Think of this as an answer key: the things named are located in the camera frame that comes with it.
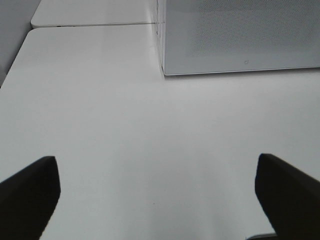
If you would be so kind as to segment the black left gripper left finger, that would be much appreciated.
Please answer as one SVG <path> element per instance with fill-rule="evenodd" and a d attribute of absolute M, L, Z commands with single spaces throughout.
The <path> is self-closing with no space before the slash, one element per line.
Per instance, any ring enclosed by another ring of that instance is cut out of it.
<path fill-rule="evenodd" d="M 41 238 L 61 195 L 54 156 L 44 156 L 0 183 L 0 238 Z"/>

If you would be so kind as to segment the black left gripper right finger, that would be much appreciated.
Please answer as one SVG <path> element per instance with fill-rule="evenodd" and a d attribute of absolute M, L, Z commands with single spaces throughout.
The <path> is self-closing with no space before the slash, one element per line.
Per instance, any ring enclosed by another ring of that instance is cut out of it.
<path fill-rule="evenodd" d="M 320 182 L 281 158 L 258 157 L 254 191 L 280 240 L 320 238 Z"/>

